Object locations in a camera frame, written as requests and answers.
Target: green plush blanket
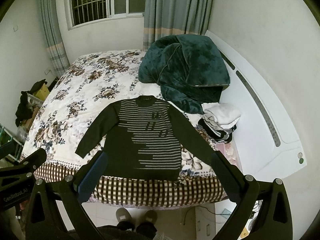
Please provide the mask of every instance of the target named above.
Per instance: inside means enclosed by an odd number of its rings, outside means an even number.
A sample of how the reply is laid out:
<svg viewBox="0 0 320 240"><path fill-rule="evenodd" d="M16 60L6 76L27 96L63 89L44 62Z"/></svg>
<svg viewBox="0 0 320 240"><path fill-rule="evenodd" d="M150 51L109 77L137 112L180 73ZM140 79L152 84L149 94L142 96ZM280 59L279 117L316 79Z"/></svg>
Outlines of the green plush blanket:
<svg viewBox="0 0 320 240"><path fill-rule="evenodd" d="M209 37L182 34L155 41L139 68L142 83L157 83L165 100L181 110L203 113L201 104L218 102L230 84L220 52Z"/></svg>

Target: window sill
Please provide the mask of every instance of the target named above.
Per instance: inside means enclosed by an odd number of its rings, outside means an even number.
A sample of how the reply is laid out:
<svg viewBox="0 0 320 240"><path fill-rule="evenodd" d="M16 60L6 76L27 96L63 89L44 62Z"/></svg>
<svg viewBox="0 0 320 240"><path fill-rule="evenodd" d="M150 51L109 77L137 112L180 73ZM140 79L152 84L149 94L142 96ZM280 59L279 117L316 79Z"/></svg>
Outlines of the window sill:
<svg viewBox="0 0 320 240"><path fill-rule="evenodd" d="M91 21L91 22L86 22L86 23L81 23L78 24L76 26L73 26L71 28L68 28L68 31L71 31L73 29L82 27L82 26L86 26L89 24L94 24L94 23L99 23L99 22L104 22L104 21L110 21L110 20L118 20L118 19L125 19L125 18L143 18L143 14L142 13L132 13L129 15L124 14L118 14L118 15L114 15L113 17L109 17L109 18L104 18L104 19L100 19L100 20L95 20L95 21Z"/></svg>

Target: white wall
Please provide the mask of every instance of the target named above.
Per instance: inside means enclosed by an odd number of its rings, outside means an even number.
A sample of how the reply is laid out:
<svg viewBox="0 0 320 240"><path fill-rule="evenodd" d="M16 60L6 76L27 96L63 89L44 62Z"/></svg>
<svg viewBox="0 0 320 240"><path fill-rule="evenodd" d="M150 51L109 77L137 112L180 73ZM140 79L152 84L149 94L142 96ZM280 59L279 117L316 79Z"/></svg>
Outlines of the white wall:
<svg viewBox="0 0 320 240"><path fill-rule="evenodd" d="M65 0L56 0L63 43L72 64L79 56L92 52L142 49L143 17L108 19L68 30Z"/></svg>
<svg viewBox="0 0 320 240"><path fill-rule="evenodd" d="M15 112L21 91L42 79L49 84L55 75L46 51L36 0L15 0L0 22L0 123L16 132Z"/></svg>
<svg viewBox="0 0 320 240"><path fill-rule="evenodd" d="M300 136L308 165L284 179L299 239L320 208L320 26L303 0L214 0L209 30L265 78Z"/></svg>

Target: black pants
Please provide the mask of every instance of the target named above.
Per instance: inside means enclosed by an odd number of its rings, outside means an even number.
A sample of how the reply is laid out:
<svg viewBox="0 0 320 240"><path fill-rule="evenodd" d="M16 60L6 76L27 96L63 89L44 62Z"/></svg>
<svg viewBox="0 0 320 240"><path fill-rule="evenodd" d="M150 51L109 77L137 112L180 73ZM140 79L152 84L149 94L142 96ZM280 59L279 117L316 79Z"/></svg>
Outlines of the black pants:
<svg viewBox="0 0 320 240"><path fill-rule="evenodd" d="M121 221L117 225L117 228L119 228L122 231L126 231L128 229L132 229L133 231L134 227L135 227L134 224L127 221ZM140 224L136 229L136 233L141 234L150 239L155 238L156 232L157 232L157 229L155 228L155 226L149 222L144 222Z"/></svg>

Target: yellow object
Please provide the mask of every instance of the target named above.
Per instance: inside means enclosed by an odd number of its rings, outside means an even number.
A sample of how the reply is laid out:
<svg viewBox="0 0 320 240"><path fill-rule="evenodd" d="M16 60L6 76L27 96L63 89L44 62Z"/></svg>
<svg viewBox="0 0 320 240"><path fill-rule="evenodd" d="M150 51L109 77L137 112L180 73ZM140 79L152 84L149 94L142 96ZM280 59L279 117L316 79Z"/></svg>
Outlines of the yellow object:
<svg viewBox="0 0 320 240"><path fill-rule="evenodd" d="M248 230L247 230L246 228L244 228L244 229L242 230L242 232L241 232L241 235L240 235L241 239L243 239L243 238L245 238L246 236L248 236L248 234L249 234Z"/></svg>
<svg viewBox="0 0 320 240"><path fill-rule="evenodd" d="M50 92L45 84L43 84L43 86L37 92L33 93L33 95L36 98L39 98L42 101L45 101L45 99L47 98L47 96L49 94L50 94Z"/></svg>

